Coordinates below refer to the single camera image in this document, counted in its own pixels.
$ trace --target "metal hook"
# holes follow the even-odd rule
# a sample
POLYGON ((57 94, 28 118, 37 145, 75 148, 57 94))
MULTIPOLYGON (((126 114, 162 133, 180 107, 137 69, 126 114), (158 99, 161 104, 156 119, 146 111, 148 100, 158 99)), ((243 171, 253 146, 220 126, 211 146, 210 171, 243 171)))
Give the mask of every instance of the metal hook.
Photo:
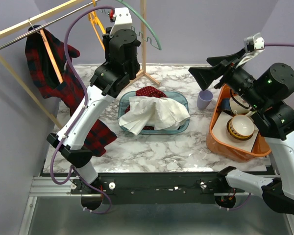
POLYGON ((31 21, 30 21, 30 18, 28 18, 28 22, 29 22, 29 24, 30 24, 30 26, 31 26, 31 28, 36 32, 36 33, 39 33, 40 34, 40 36, 42 36, 41 35, 41 33, 40 32, 38 32, 35 28, 34 28, 34 26, 32 25, 32 23, 31 23, 31 21))

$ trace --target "white towel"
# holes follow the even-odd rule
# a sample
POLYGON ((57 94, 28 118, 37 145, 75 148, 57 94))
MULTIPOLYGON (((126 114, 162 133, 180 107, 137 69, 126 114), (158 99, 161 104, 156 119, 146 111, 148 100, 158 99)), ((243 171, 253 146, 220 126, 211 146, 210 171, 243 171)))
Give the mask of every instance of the white towel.
POLYGON ((133 96, 129 98, 130 111, 119 118, 119 125, 135 135, 145 126, 155 130, 177 130, 190 115, 184 105, 171 98, 133 96))

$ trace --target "wall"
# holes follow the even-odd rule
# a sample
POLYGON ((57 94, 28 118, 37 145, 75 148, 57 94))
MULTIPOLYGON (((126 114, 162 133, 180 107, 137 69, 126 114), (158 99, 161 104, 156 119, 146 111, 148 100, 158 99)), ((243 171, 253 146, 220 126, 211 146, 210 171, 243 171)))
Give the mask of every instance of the wall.
MULTIPOLYGON (((32 0, 0 0, 0 30, 39 13, 32 0)), ((0 40, 0 45, 26 31, 0 40)), ((0 53, 41 97, 29 76, 25 42, 0 53)), ((54 111, 55 99, 43 103, 54 111)), ((51 129, 51 122, 0 63, 0 235, 18 234, 31 180, 43 167, 44 143, 51 129)))
MULTIPOLYGON (((294 0, 280 0, 261 32, 268 43, 294 43, 294 0)), ((276 62, 286 63, 294 69, 294 48, 267 47, 248 62, 245 69, 257 78, 276 62)), ((286 102, 294 108, 294 93, 286 102)))
MULTIPOLYGON (((35 0, 40 11, 65 1, 35 0)), ((139 0, 126 2, 140 10, 139 0)), ((163 48, 158 51, 149 45, 147 62, 205 63, 209 56, 238 51, 243 47, 245 37, 261 31, 276 3, 277 0, 187 0, 183 3, 177 0, 147 0, 147 22, 158 35, 163 48)), ((103 4, 122 6, 114 0, 98 3, 103 4)), ((51 25, 50 30, 63 40, 69 24, 83 11, 51 25)), ((98 15, 105 27, 111 25, 102 13, 98 15)), ((139 29, 140 21, 134 14, 132 18, 139 29)), ((102 63, 104 60, 102 48, 87 17, 73 28, 69 44, 81 51, 81 57, 74 60, 75 64, 102 63)))

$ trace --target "orange plastic basket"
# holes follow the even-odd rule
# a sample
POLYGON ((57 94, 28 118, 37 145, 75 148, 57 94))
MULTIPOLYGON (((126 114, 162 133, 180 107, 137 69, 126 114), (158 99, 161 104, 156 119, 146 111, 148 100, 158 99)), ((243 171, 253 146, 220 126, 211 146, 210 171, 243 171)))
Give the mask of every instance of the orange plastic basket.
POLYGON ((264 157, 268 155, 271 150, 269 145, 266 143, 265 138, 260 136, 258 133, 255 144, 253 146, 253 149, 251 152, 247 152, 245 150, 236 148, 234 146, 225 144, 223 142, 220 142, 215 138, 215 136, 212 133, 212 128, 214 127, 219 115, 220 115, 220 104, 222 99, 229 98, 230 97, 230 88, 225 85, 220 92, 213 116, 210 121, 209 125, 209 133, 206 137, 206 144, 207 147, 210 149, 210 151, 214 153, 218 153, 221 155, 224 155, 228 158, 231 158, 238 162, 248 162, 249 160, 253 158, 259 158, 264 157))

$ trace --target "purple cup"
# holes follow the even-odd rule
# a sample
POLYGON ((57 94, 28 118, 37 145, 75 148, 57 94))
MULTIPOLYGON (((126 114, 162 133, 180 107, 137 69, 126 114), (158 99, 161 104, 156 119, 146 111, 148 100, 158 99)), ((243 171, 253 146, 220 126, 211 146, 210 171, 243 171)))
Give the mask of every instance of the purple cup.
POLYGON ((213 97, 214 95, 209 90, 200 91, 197 99, 197 107, 201 110, 207 108, 213 97))

